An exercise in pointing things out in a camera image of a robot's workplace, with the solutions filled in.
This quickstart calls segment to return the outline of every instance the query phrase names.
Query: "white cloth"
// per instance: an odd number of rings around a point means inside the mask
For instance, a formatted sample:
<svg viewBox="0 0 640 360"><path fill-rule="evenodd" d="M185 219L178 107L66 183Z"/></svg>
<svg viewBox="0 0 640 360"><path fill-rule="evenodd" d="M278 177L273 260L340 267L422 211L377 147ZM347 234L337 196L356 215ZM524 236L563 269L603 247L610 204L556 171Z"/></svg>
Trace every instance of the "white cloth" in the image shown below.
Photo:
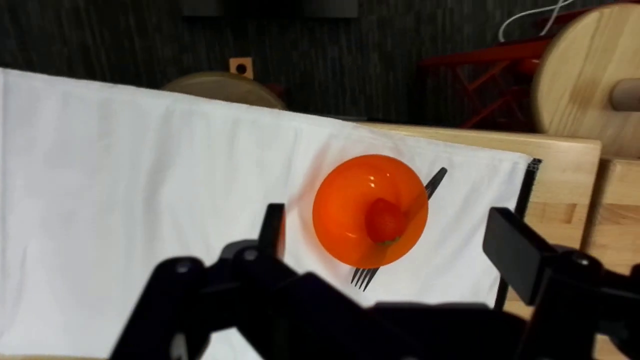
<svg viewBox="0 0 640 360"><path fill-rule="evenodd" d="M286 201L286 262L356 302L486 302L498 272L480 242L491 206L514 207L524 153L382 134L319 115L0 70L0 354L107 358L157 262L255 237ZM391 153L422 180L451 171L418 246L366 291L313 231L321 180L356 153ZM217 333L207 358L253 358Z"/></svg>

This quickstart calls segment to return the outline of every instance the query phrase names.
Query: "fork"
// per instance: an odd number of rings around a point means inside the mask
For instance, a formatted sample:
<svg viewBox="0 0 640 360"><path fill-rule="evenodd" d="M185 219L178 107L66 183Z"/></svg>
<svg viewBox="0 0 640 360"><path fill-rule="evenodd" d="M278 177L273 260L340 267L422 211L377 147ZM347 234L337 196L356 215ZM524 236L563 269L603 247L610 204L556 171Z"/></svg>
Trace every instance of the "fork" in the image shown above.
<svg viewBox="0 0 640 360"><path fill-rule="evenodd" d="M446 167L440 167L425 186L426 197L433 197L439 189L442 177L446 176ZM361 288L362 291L369 288L369 284L374 279L380 267L355 267L352 273L352 286Z"/></svg>

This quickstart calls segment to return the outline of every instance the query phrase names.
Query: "red chair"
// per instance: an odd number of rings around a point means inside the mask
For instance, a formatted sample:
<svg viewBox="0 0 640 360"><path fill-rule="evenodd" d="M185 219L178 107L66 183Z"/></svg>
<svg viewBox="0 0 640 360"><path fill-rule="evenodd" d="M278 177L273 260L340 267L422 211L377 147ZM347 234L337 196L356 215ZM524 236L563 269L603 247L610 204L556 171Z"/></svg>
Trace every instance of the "red chair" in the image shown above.
<svg viewBox="0 0 640 360"><path fill-rule="evenodd" d="M446 70L453 74L457 86L473 107L473 114L462 122L462 128L479 128L480 122L491 120L498 110L509 110L517 124L509 128L533 130L533 122L522 110L522 100L529 100L530 79L537 63L549 46L549 37L529 42L511 42L494 48L483 48L466 54L428 57L421 63L425 74ZM480 76L466 76L469 68L483 68ZM506 82L511 78L524 78L520 86ZM486 86L494 86L498 97L486 100Z"/></svg>

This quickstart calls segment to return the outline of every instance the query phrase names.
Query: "orange bowl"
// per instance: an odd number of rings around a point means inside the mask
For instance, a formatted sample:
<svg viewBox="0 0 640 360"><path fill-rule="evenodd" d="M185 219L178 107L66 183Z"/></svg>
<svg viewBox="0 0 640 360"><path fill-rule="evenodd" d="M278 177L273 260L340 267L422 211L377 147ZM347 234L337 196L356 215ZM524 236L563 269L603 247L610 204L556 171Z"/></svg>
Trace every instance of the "orange bowl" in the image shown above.
<svg viewBox="0 0 640 360"><path fill-rule="evenodd" d="M404 231L380 242L372 236L372 204L388 201L404 214ZM404 162L366 153L338 163L315 197L315 230L323 247L355 267L380 267L397 262L421 240L428 218L428 197L418 174Z"/></svg>

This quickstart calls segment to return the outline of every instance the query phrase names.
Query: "round wooden board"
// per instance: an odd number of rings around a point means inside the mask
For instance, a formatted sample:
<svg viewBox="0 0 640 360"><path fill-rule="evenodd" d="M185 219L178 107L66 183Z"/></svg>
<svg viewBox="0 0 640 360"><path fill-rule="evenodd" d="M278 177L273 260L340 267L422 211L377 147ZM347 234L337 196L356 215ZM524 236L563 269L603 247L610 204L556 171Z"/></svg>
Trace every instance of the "round wooden board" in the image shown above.
<svg viewBox="0 0 640 360"><path fill-rule="evenodd" d="M264 107L285 107L285 101L274 92L231 71L190 74L166 83L164 90Z"/></svg>
<svg viewBox="0 0 640 360"><path fill-rule="evenodd" d="M625 78L640 78L640 4L596 8L554 37L535 79L538 128L603 139L603 156L640 158L640 111L610 106Z"/></svg>

